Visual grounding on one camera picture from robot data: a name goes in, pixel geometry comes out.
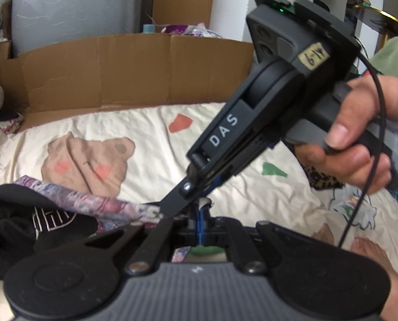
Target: foot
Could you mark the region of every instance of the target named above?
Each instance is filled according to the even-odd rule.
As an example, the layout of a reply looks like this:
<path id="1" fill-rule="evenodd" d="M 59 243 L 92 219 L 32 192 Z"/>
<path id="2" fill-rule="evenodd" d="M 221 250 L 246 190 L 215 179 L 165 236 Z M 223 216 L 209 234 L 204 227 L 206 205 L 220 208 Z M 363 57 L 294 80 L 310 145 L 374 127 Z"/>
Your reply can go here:
<path id="1" fill-rule="evenodd" d="M 391 291 L 380 314 L 385 321 L 398 321 L 398 273 L 393 269 L 386 252 L 367 238 L 355 238 L 350 250 L 380 264 L 391 280 Z"/>

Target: purple patterned cloth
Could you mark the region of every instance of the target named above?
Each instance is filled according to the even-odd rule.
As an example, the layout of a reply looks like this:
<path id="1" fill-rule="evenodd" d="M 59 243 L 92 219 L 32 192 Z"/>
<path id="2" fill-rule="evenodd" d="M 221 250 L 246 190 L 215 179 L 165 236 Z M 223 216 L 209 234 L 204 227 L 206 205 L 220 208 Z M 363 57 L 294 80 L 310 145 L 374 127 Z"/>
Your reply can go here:
<path id="1" fill-rule="evenodd" d="M 14 184 L 32 189 L 65 211 L 95 217 L 98 220 L 97 233 L 113 230 L 131 221 L 142 222 L 146 228 L 154 227 L 162 218 L 160 208 L 155 205 L 137 204 L 78 192 L 29 176 L 22 176 Z M 176 249 L 172 262 L 182 262 L 189 251 L 189 246 Z"/>

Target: yellow tape label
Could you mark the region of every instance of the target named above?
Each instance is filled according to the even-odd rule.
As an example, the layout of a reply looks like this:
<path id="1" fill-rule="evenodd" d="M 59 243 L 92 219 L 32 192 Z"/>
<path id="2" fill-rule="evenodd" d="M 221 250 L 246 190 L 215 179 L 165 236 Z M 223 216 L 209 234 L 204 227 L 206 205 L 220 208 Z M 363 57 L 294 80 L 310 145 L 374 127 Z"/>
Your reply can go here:
<path id="1" fill-rule="evenodd" d="M 330 55 L 324 49 L 320 42 L 312 44 L 305 51 L 298 55 L 300 61 L 309 70 L 316 69 L 320 64 L 327 60 Z"/>

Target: green object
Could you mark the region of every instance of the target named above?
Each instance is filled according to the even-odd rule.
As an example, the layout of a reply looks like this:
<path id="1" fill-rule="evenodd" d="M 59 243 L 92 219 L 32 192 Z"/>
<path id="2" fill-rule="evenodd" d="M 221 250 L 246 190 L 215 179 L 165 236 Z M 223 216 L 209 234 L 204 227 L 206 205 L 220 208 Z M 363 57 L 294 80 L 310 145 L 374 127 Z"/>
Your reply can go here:
<path id="1" fill-rule="evenodd" d="M 288 177 L 288 174 L 286 172 L 283 172 L 281 169 L 279 169 L 277 166 L 264 162 L 262 164 L 262 175 L 277 175 L 277 176 L 282 176 L 282 177 Z"/>
<path id="2" fill-rule="evenodd" d="M 216 255 L 217 253 L 223 253 L 225 250 L 218 246 L 196 246 L 192 247 L 189 254 L 195 256 L 210 256 Z"/>
<path id="3" fill-rule="evenodd" d="M 398 36 L 388 40 L 369 62 L 382 74 L 398 77 Z"/>
<path id="4" fill-rule="evenodd" d="M 346 211 L 348 218 L 352 217 L 353 209 L 348 205 L 342 205 L 342 208 Z"/>

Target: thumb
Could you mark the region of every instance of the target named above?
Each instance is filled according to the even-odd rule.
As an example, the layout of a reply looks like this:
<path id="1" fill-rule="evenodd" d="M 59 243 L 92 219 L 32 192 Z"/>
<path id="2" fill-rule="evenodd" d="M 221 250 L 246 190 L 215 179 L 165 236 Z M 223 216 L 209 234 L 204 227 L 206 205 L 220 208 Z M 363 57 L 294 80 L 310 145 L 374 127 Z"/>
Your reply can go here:
<path id="1" fill-rule="evenodd" d="M 377 112 L 376 94 L 365 85 L 357 85 L 341 104 L 325 142 L 336 150 L 347 148 L 358 139 Z"/>

